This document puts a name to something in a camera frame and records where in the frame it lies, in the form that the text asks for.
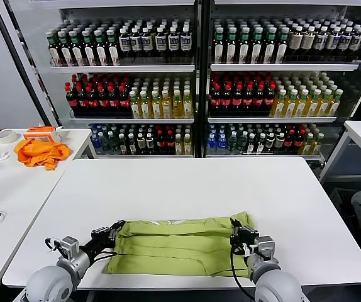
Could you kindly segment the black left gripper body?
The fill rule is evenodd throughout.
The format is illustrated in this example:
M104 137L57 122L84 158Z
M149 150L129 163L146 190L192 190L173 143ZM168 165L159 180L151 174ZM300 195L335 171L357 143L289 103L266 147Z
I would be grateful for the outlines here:
M91 247L94 252L113 249L116 245L116 229L98 228L91 232Z

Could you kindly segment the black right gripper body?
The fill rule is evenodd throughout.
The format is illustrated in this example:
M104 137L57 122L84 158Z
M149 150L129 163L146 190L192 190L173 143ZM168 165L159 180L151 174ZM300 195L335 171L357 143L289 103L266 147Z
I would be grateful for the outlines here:
M233 226L230 236L232 247L242 248L244 245L251 246L258 237L258 231L249 226Z

